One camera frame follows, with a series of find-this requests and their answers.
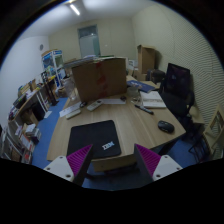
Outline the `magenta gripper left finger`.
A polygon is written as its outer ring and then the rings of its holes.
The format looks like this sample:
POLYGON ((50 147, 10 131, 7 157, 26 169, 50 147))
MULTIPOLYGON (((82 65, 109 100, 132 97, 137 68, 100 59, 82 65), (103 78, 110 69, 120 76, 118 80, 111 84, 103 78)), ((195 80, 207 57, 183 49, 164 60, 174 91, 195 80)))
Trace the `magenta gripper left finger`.
POLYGON ((67 156, 67 161, 74 174, 74 183, 78 186, 81 186, 84 182, 92 156, 91 145, 85 146, 67 156))

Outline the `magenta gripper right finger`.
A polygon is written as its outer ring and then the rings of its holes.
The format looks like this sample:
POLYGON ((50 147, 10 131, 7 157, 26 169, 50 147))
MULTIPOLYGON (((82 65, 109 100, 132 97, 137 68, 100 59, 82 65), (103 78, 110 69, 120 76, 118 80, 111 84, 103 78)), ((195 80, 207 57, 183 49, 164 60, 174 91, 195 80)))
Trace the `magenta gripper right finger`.
POLYGON ((134 155, 142 176, 151 183, 161 156, 139 144, 134 145, 134 155))

